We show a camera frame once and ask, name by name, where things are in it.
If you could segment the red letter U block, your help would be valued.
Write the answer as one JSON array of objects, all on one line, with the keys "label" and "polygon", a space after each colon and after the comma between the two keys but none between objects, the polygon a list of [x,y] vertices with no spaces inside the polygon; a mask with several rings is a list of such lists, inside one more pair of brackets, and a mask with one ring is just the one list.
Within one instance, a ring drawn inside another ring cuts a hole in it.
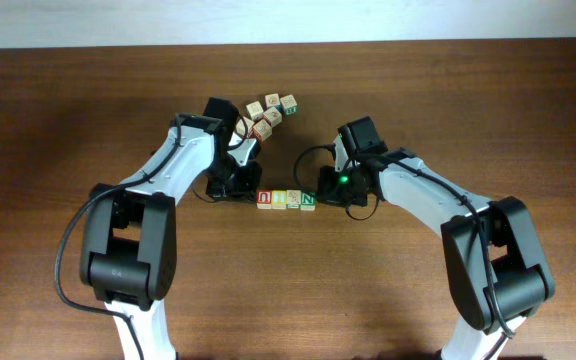
[{"label": "red letter U block", "polygon": [[256,193],[256,205],[258,209],[272,208],[272,191],[258,190]]}]

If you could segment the green letter N block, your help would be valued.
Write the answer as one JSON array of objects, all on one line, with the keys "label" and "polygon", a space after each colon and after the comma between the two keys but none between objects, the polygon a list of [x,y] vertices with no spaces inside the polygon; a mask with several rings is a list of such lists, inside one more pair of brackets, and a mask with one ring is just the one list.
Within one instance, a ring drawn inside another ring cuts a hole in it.
[{"label": "green letter N block", "polygon": [[316,196],[312,192],[301,192],[300,210],[314,211],[316,209]]}]

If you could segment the teal sided picture block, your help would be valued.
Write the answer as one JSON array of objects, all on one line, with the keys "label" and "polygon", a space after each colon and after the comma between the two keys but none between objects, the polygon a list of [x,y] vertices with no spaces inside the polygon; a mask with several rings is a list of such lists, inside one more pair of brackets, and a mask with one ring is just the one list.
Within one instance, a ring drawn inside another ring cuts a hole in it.
[{"label": "teal sided picture block", "polygon": [[301,207],[301,191],[300,190],[287,190],[286,191],[286,207],[288,209],[299,209]]}]

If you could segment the yellow letter wooden block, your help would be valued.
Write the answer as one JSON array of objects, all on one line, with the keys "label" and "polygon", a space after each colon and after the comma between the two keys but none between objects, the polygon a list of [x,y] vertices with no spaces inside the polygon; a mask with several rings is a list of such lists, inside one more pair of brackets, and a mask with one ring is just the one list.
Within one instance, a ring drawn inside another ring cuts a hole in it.
[{"label": "yellow letter wooden block", "polygon": [[287,192],[285,190],[273,190],[271,208],[285,210],[287,208]]}]

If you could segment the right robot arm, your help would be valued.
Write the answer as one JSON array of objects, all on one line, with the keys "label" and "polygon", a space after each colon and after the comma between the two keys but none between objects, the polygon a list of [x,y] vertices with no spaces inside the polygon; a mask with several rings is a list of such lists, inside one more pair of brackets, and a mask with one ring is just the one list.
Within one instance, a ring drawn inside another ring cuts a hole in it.
[{"label": "right robot arm", "polygon": [[442,240],[459,313],[439,359],[496,359],[524,321],[555,293],[555,281],[526,205],[491,200],[439,176],[405,149],[349,155],[331,147],[318,196],[344,208],[373,194],[412,214]]}]

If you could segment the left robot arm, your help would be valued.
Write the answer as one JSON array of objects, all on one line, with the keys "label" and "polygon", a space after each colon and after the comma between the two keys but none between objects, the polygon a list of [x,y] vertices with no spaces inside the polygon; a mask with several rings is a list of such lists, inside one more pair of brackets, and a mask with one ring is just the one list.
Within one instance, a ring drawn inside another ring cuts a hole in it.
[{"label": "left robot arm", "polygon": [[210,197],[254,198],[257,139],[237,132],[237,111],[178,114],[162,146],[118,185],[98,184],[77,216],[85,221],[80,279],[103,303],[127,359],[175,359],[164,298],[177,266],[176,207],[206,173]]}]

